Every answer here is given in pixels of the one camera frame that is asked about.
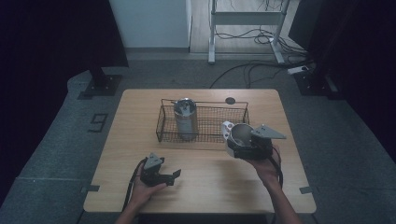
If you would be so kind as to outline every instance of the dark backdrop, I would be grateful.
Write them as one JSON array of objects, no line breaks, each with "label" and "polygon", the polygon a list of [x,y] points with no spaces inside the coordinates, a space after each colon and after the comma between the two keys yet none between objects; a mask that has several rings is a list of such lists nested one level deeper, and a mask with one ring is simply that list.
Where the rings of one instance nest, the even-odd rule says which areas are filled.
[{"label": "dark backdrop", "polygon": [[92,66],[128,66],[107,0],[0,3],[0,203],[67,94]]},{"label": "dark backdrop", "polygon": [[301,0],[290,38],[320,69],[396,161],[396,2]]}]

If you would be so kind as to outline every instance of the metal mesh basket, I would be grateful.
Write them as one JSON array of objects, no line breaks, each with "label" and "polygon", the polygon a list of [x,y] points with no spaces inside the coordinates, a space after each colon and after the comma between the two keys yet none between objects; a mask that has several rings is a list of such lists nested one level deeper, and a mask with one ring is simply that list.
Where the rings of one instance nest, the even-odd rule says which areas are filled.
[{"label": "metal mesh basket", "polygon": [[233,105],[228,105],[225,102],[195,102],[197,105],[198,134],[192,133],[196,137],[191,140],[185,140],[177,132],[174,102],[175,100],[162,99],[156,131],[159,142],[223,143],[224,138],[220,126],[224,121],[228,120],[235,124],[249,124],[247,102],[236,102]]}]

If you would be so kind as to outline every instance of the gray carpet floor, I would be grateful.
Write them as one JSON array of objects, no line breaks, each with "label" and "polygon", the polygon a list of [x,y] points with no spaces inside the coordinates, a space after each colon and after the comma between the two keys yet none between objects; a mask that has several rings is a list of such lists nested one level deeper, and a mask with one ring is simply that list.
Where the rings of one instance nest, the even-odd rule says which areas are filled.
[{"label": "gray carpet floor", "polygon": [[[223,72],[247,62],[133,60],[130,68],[104,68],[122,81],[114,96],[91,100],[78,99],[90,74],[71,78],[63,107],[0,209],[0,223],[113,223],[119,214],[86,213],[83,204],[122,92],[207,89]],[[302,96],[286,70],[261,67],[251,79],[275,72],[250,88],[279,92],[318,208],[314,215],[300,214],[304,223],[396,223],[396,166],[373,133],[346,101]],[[213,86],[245,87],[243,68]],[[92,123],[95,114],[107,114],[98,133],[89,131],[100,129]]]}]

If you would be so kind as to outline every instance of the metal canister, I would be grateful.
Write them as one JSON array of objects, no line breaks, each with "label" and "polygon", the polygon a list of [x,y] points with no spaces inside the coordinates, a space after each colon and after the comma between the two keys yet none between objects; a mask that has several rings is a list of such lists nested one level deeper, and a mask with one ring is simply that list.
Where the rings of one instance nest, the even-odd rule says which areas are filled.
[{"label": "metal canister", "polygon": [[175,119],[177,133],[183,140],[192,140],[198,134],[197,106],[189,98],[182,98],[175,102]]}]

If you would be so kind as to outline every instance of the power strip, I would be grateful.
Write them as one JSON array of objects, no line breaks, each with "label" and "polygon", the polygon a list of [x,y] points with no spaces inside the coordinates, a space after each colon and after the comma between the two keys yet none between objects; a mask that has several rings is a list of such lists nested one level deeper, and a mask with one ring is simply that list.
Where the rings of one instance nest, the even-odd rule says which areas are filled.
[{"label": "power strip", "polygon": [[300,67],[288,69],[288,74],[294,75],[294,74],[302,73],[302,72],[306,72],[306,71],[309,71],[309,68],[307,66],[300,66]]}]

